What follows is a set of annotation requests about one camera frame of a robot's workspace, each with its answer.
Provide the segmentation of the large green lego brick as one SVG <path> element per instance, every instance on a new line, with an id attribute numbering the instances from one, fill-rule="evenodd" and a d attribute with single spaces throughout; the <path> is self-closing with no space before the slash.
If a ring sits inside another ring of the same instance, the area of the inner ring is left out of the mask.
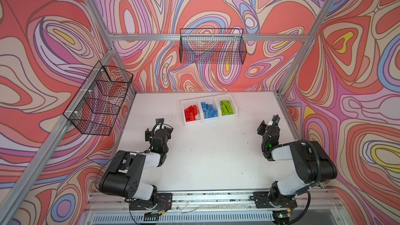
<path id="1" fill-rule="evenodd" d="M 229 112 L 229 115 L 233 115 L 234 111 L 233 111 L 233 108 L 232 108 L 232 105 L 230 104 L 230 102 L 229 101 L 224 101 L 224 105 L 226 106 L 226 108 L 227 108 L 227 110 Z"/>

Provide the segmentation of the blue lego brick top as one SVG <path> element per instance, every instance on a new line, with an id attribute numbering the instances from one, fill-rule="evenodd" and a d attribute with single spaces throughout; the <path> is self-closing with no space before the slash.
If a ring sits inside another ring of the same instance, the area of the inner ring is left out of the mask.
<path id="1" fill-rule="evenodd" d="M 202 106 L 202 110 L 203 111 L 207 111 L 207 107 L 206 107 L 206 103 L 205 102 L 201 102 L 201 106 Z"/>

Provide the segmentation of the blue lego brick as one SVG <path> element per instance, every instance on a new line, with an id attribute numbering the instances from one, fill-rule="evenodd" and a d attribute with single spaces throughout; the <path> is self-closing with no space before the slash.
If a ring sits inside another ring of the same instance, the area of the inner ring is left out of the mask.
<path id="1" fill-rule="evenodd" d="M 207 111 L 204 111 L 204 117 L 205 119 L 208 118 L 215 118 L 218 116 L 218 111 L 213 107 L 211 104 L 206 104 Z"/>
<path id="2" fill-rule="evenodd" d="M 203 111 L 207 111 L 207 107 L 206 107 L 206 103 L 205 102 L 201 102 L 201 106 L 202 106 L 202 110 Z"/>

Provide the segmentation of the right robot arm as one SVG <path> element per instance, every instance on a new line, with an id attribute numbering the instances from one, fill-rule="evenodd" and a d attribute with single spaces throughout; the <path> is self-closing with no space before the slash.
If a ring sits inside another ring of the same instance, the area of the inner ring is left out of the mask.
<path id="1" fill-rule="evenodd" d="M 322 146 L 316 141 L 297 140 L 280 144 L 279 115 L 269 123 L 262 121 L 257 134 L 262 136 L 261 153 L 268 161 L 291 161 L 294 171 L 275 181 L 266 197 L 257 197 L 273 207 L 294 203 L 295 196 L 337 177 L 337 168 Z"/>

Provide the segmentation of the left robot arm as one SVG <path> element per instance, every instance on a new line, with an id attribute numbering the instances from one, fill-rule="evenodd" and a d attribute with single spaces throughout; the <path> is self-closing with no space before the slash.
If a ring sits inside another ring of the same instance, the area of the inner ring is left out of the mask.
<path id="1" fill-rule="evenodd" d="M 100 179 L 99 192 L 129 201 L 157 202 L 157 187 L 142 182 L 141 178 L 145 169 L 161 167 L 167 158 L 174 128 L 164 121 L 156 119 L 155 126 L 145 131 L 145 141 L 150 144 L 146 151 L 116 153 Z"/>

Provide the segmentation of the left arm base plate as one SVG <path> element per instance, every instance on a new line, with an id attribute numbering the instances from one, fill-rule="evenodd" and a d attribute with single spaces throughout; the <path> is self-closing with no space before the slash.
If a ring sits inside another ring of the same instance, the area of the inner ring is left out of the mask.
<path id="1" fill-rule="evenodd" d="M 153 194 L 149 200 L 133 199 L 129 202 L 129 210 L 168 211 L 171 209 L 172 201 L 172 193 L 157 193 Z"/>

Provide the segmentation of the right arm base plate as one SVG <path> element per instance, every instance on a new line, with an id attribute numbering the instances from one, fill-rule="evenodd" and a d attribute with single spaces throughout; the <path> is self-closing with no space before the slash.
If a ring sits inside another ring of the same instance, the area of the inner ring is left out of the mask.
<path id="1" fill-rule="evenodd" d="M 256 208 L 283 208 L 294 209 L 297 202 L 295 197 L 281 195 L 280 193 L 273 192 L 254 192 L 250 196 L 250 200 L 255 202 Z"/>

